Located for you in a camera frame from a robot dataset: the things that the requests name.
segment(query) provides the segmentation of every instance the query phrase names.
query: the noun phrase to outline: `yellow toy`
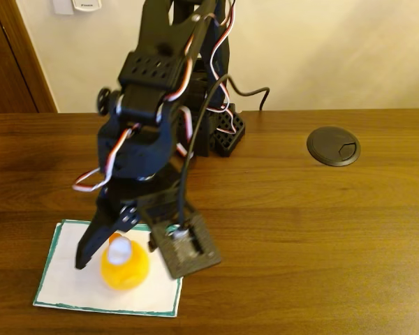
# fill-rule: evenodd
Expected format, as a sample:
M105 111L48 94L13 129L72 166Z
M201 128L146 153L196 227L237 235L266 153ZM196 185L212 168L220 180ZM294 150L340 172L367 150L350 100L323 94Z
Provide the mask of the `yellow toy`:
M116 290L129 290L139 286L148 272L146 251L136 242L112 234L101 257L101 276L105 283Z

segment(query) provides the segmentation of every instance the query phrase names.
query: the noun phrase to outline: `wall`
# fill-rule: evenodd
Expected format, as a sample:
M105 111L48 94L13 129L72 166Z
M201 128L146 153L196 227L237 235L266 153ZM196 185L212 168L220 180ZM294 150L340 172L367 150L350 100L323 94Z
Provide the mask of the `wall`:
M102 2L62 16L17 0L60 112L94 112L136 46L144 1ZM272 88L267 109L419 107L419 0L238 0L230 44L238 86Z

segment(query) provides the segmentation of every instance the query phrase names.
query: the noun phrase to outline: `robotic arm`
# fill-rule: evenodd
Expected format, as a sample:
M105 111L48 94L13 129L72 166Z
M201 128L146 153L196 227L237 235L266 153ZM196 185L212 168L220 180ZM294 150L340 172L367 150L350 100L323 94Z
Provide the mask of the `robotic arm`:
M82 175L73 186L79 191L100 188L96 213L78 244L78 269L86 266L113 232L127 232L140 221L151 230L149 249L160 249L173 278L221 261L202 216L184 197L184 182L205 116L207 131L200 132L200 141L206 141L206 149L211 146L209 132L213 134L214 122L206 109L232 108L223 105L228 76L219 79L213 70L228 72L228 41L220 41L234 23L234 6L226 18L225 0L175 0L170 25L171 5L172 0L145 1L138 46L129 52L118 77L121 90L104 88L98 95L98 112L110 115L98 132L100 168ZM197 115L201 105L205 108ZM183 133L182 113L188 123L185 141L177 138ZM197 123L194 131L189 125L192 121ZM240 139L244 127L238 129ZM188 145L190 152L184 148ZM182 173L171 160L177 148L186 154ZM81 184L98 171L105 176L103 182Z

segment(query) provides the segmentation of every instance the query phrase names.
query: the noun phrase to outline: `wooden table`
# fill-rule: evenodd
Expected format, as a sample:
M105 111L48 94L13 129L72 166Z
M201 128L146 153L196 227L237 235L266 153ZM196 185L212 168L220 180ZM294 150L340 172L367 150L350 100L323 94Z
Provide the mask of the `wooden table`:
M419 110L245 112L231 158L198 158L189 199L223 262L184 279L175 319L36 308L54 225L89 220L95 115L0 115L0 334L419 334ZM328 167L308 134L362 145Z

